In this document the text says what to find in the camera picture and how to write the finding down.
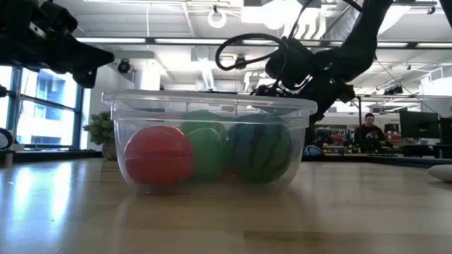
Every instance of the ball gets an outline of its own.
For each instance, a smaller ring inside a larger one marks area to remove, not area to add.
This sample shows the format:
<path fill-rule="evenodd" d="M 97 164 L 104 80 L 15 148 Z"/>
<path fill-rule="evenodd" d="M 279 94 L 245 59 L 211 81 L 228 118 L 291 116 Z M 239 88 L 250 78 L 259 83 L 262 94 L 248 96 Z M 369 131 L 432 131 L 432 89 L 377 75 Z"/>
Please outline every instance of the ball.
<path fill-rule="evenodd" d="M 188 134 L 193 149 L 193 178 L 211 180 L 226 167 L 223 141 L 220 134 L 212 128 L 200 128 Z"/>
<path fill-rule="evenodd" d="M 136 132 L 126 145 L 125 165 L 137 184 L 170 186 L 193 173 L 188 138 L 173 126 L 150 126 Z"/>
<path fill-rule="evenodd" d="M 194 121 L 185 121 L 181 124 L 182 132 L 185 133 L 186 135 L 200 128 L 212 128 L 216 132 L 218 132 L 218 134 L 220 134 L 220 137 L 223 140 L 226 138 L 226 128 L 221 123 L 203 122 L 203 121 L 226 120 L 226 118 L 223 116 L 219 116 L 207 110 L 197 110 L 183 114 L 182 119 L 194 120 Z"/>
<path fill-rule="evenodd" d="M 248 183 L 279 179 L 288 170 L 292 157 L 290 130 L 283 120 L 269 114 L 253 114 L 241 116 L 237 121 L 254 123 L 238 123 L 228 130 L 225 143 L 228 165 L 237 177 Z"/>

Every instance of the table surface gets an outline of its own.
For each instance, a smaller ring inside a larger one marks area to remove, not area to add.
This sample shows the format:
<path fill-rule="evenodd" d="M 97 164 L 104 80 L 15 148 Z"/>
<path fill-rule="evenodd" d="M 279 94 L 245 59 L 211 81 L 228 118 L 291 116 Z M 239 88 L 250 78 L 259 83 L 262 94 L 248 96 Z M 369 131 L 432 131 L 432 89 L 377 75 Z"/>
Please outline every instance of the table surface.
<path fill-rule="evenodd" d="M 451 253 L 452 185 L 302 163 L 283 193 L 134 195 L 101 159 L 0 169 L 0 253 Z"/>

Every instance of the green ball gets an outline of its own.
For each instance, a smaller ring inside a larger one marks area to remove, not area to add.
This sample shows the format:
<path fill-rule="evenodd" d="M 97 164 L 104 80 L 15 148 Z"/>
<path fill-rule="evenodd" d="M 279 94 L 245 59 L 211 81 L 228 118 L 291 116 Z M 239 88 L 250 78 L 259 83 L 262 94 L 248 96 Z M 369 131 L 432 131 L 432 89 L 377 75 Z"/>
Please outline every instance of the green ball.
<path fill-rule="evenodd" d="M 292 153 L 290 130 L 283 120 L 268 114 L 241 116 L 237 121 L 281 122 L 281 124 L 238 123 L 227 132 L 228 164 L 241 180 L 270 183 L 289 168 Z"/>
<path fill-rule="evenodd" d="M 185 121 L 181 124 L 181 130 L 185 135 L 198 130 L 200 128 L 212 128 L 221 138 L 226 138 L 226 128 L 221 123 L 208 123 L 202 121 L 226 121 L 226 118 L 217 114 L 211 113 L 207 110 L 192 111 L 182 115 L 183 120 L 198 120 L 198 121 Z"/>
<path fill-rule="evenodd" d="M 223 140 L 212 128 L 200 128 L 187 135 L 194 157 L 195 179 L 214 179 L 226 167 Z"/>

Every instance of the plant pot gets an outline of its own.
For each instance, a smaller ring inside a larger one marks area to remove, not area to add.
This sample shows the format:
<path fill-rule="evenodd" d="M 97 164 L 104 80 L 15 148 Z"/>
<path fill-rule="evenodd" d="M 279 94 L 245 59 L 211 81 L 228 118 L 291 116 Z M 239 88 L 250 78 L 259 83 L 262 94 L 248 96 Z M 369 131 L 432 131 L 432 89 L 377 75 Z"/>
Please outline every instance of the plant pot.
<path fill-rule="evenodd" d="M 102 156 L 108 160 L 118 160 L 116 155 L 116 143 L 114 142 L 114 139 L 103 142 Z"/>

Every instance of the person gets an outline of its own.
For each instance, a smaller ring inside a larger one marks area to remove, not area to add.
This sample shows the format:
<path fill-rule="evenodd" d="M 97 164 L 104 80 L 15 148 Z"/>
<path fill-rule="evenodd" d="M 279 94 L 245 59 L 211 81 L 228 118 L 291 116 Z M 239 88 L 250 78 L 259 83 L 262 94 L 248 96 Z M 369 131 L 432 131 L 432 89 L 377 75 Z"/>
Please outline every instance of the person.
<path fill-rule="evenodd" d="M 364 124 L 358 127 L 355 131 L 355 142 L 362 142 L 365 140 L 380 140 L 384 141 L 383 131 L 374 125 L 375 116 L 373 114 L 366 114 L 364 117 Z"/>

